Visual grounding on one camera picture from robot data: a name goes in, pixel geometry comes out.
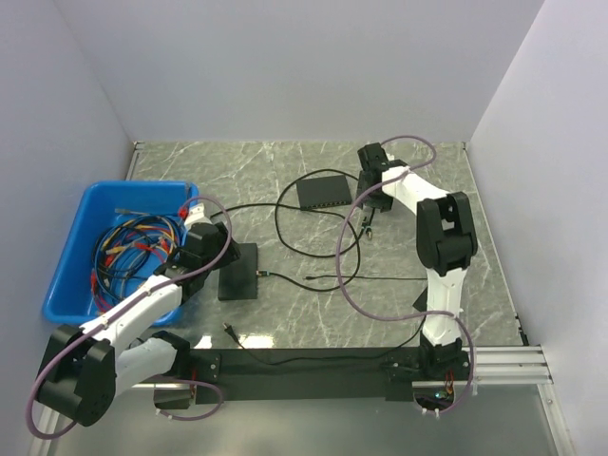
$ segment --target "black rectangular device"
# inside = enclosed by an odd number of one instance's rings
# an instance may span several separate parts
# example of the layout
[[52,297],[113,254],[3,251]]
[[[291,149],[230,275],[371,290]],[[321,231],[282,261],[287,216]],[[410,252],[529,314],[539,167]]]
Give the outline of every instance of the black rectangular device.
[[219,270],[218,299],[257,299],[257,244],[239,244],[240,258]]
[[343,206],[352,203],[346,176],[303,179],[295,183],[302,209]]

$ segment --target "marble tabletop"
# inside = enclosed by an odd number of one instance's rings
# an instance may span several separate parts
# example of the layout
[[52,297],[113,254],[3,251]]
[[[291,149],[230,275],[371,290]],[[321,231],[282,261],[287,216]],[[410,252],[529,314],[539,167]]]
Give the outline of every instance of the marble tabletop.
[[[195,183],[201,194],[213,195],[226,206],[275,202],[291,181],[321,168],[355,176],[361,142],[145,142],[130,172],[132,180],[179,180]],[[515,311],[492,243],[480,196],[461,142],[437,144],[438,159],[419,174],[447,191],[464,191],[471,202],[478,254],[472,259],[463,288],[462,318],[479,346],[521,345]],[[387,151],[406,162],[428,156],[421,144],[396,142]],[[350,181],[354,195],[356,182]],[[283,201],[297,205],[291,189]],[[346,213],[347,207],[332,208]],[[279,210],[283,236],[298,249],[320,255],[334,252],[341,220],[337,217]],[[231,213],[234,239],[255,242],[260,270],[290,276],[306,285],[331,288],[335,278],[304,280],[304,276],[335,273],[332,259],[302,256],[285,248],[276,235],[274,208],[256,207]],[[359,226],[361,214],[355,213]],[[415,217],[395,202],[387,213],[377,213],[372,239],[361,239],[361,276],[423,278],[416,255]],[[343,271],[353,270],[354,250],[345,254]],[[380,315],[415,312],[411,305],[424,290],[424,280],[366,280],[349,284],[351,296],[364,309]],[[170,327],[200,348],[233,348],[222,322],[234,326],[249,347],[321,348],[390,347],[410,337],[418,321],[384,323],[357,313],[340,291],[312,293],[279,277],[262,277],[258,298],[218,301],[218,272],[203,290],[183,305],[180,321]],[[417,338],[410,345],[416,345]]]

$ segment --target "robotic arm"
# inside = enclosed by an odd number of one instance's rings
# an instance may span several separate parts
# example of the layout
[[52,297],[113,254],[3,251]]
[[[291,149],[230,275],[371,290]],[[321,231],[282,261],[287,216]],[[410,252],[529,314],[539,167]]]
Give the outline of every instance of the robotic arm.
[[[205,217],[202,204],[190,210],[185,226],[188,231],[184,245],[137,292],[80,328],[63,325],[53,332],[40,371],[74,340],[91,333],[100,324],[104,325],[102,331],[90,336],[48,374],[38,389],[38,402],[86,427],[99,421],[113,399],[133,385],[159,374],[188,375],[190,344],[174,334],[157,332],[139,347],[127,349],[158,318],[178,308],[200,290],[211,270],[151,293],[153,287],[208,264],[226,243],[225,226],[212,224]],[[214,269],[239,257],[238,245],[231,239],[228,250]],[[147,296],[137,305],[107,324],[112,315],[123,311],[136,296],[146,292]]]
[[[403,175],[407,164],[386,154],[379,143],[358,151],[362,171],[357,194],[381,181]],[[416,250],[427,269],[427,310],[458,315],[466,269],[477,253],[477,236],[468,197],[448,193],[420,176],[409,173],[370,194],[365,201],[382,212],[393,199],[416,216]],[[421,350],[429,364],[448,365],[461,353],[462,340],[456,321],[445,315],[429,315],[421,335]]]

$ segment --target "blue bin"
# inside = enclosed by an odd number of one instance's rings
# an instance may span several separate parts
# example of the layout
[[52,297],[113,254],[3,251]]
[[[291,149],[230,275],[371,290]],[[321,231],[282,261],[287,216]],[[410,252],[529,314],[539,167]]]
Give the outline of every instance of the blue bin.
[[[98,316],[90,289],[91,253],[95,241],[107,228],[122,221],[116,209],[150,214],[177,214],[180,206],[199,194],[196,185],[183,181],[109,180],[88,187],[67,237],[66,246],[48,288],[43,306],[45,317],[58,324],[80,326]],[[158,261],[148,259],[141,273],[152,274]],[[128,293],[137,289],[129,283]],[[179,319],[181,309],[167,313],[154,326],[164,326]]]

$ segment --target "white wall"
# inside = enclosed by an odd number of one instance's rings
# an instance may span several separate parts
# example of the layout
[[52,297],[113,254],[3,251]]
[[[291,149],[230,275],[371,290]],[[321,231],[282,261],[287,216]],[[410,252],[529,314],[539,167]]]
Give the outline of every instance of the white wall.
[[608,3],[546,0],[471,141],[498,250],[581,455],[608,451]]
[[131,138],[469,140],[542,0],[55,0]]
[[123,178],[132,145],[51,2],[0,2],[0,62],[0,453],[22,455],[48,284],[83,190]]

